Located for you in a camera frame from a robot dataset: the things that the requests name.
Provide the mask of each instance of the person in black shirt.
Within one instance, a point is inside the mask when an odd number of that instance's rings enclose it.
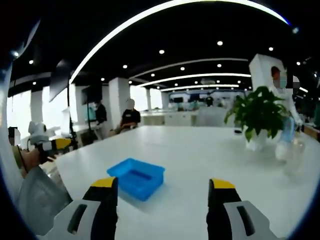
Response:
[[[107,111],[106,107],[101,103],[101,101],[95,102],[95,119],[97,120],[100,127],[96,130],[96,134],[100,140],[103,140],[108,135],[108,126],[107,126]]]
[[[207,98],[205,99],[205,102],[208,107],[210,107],[214,104],[214,99],[210,96],[209,92],[208,92]]]
[[[123,112],[121,122],[113,131],[111,136],[134,129],[141,121],[140,112],[135,110],[135,101],[133,99],[128,99],[126,103],[127,109]]]

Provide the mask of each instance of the window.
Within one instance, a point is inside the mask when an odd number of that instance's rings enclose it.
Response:
[[[135,109],[137,111],[144,111],[148,109],[147,89],[140,86],[130,86],[130,98],[135,102]]]
[[[21,138],[29,135],[31,121],[31,91],[9,97],[6,105],[7,127],[17,127]]]
[[[60,92],[51,102],[49,102],[49,93],[50,87],[44,87],[42,90],[42,119],[47,129],[60,127],[62,111],[68,107],[67,89]]]
[[[159,108],[162,109],[162,97],[161,91],[158,89],[150,89],[150,101],[151,101],[151,109]]]

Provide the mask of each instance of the yellow object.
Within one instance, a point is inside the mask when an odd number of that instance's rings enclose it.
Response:
[[[91,185],[91,187],[111,188],[112,187],[112,183],[113,183],[115,178],[116,178],[115,176],[112,176],[112,177],[108,177],[108,178],[99,179],[99,180],[95,181]]]
[[[213,185],[215,189],[235,189],[235,185],[228,181],[212,178]]]
[[[71,139],[68,138],[58,138],[55,140],[56,149],[64,149],[69,146],[71,143]]]

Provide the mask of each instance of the white tabletop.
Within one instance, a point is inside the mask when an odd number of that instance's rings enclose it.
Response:
[[[119,192],[116,239],[207,240],[209,179],[230,181],[241,199],[288,237],[309,208],[320,175],[320,145],[303,135],[302,173],[288,177],[275,160],[275,140],[263,152],[245,149],[233,128],[143,126],[67,153],[56,160],[73,199],[126,158],[165,168],[164,185],[146,202]]]

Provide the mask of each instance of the curved led light strip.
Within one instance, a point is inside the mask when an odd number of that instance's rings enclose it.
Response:
[[[152,84],[159,84],[159,83],[178,80],[178,79],[212,77],[212,76],[231,76],[231,77],[245,77],[245,78],[251,77],[250,74],[243,74],[243,73],[202,73],[202,74],[193,74],[193,75],[184,75],[184,76],[174,76],[174,77],[169,77],[169,78],[160,79],[160,80],[156,80],[156,81],[146,82],[146,83],[143,83],[143,84],[140,84],[137,86],[138,87],[145,87],[145,86],[152,85]]]
[[[191,60],[191,61],[182,61],[182,62],[177,62],[177,63],[165,65],[165,66],[160,66],[160,67],[148,70],[148,71],[144,71],[142,73],[139,73],[137,75],[129,77],[129,80],[137,78],[137,77],[140,77],[140,76],[145,75],[145,74],[149,74],[149,73],[152,73],[152,72],[155,72],[155,71],[159,71],[159,70],[162,70],[162,69],[167,69],[167,68],[180,66],[180,65],[186,65],[186,64],[194,64],[194,63],[201,63],[201,62],[211,62],[211,61],[241,61],[241,62],[248,62],[248,59],[233,58],[233,57],[221,57],[221,58],[203,58],[203,59],[197,59],[197,60]]]
[[[207,85],[192,85],[192,86],[177,86],[160,90],[161,92],[168,92],[182,89],[198,89],[198,88],[238,88],[238,84],[207,84]]]
[[[141,19],[144,19],[152,14],[155,14],[157,12],[160,12],[165,9],[169,9],[175,6],[184,5],[184,4],[190,4],[190,3],[199,3],[199,2],[227,2],[227,3],[234,3],[234,4],[242,4],[246,5],[248,7],[252,7],[255,9],[259,9],[261,11],[264,11],[267,14],[270,14],[277,19],[281,20],[282,22],[290,25],[282,16],[280,16],[275,11],[271,10],[270,8],[267,8],[266,6],[263,6],[259,3],[249,1],[249,0],[172,0],[168,1],[162,4],[159,4],[157,6],[151,7],[132,18],[128,19],[118,27],[116,27],[114,30],[112,30],[107,36],[105,36],[97,45],[92,48],[92,50],[85,56],[85,58],[82,60],[80,65],[75,69],[74,73],[72,74],[69,84],[73,82],[73,80],[76,78],[80,70],[86,65],[86,63],[90,60],[90,58],[103,46],[105,45],[110,39],[112,39],[114,36],[125,30],[127,27],[131,26],[132,24],[140,21]]]

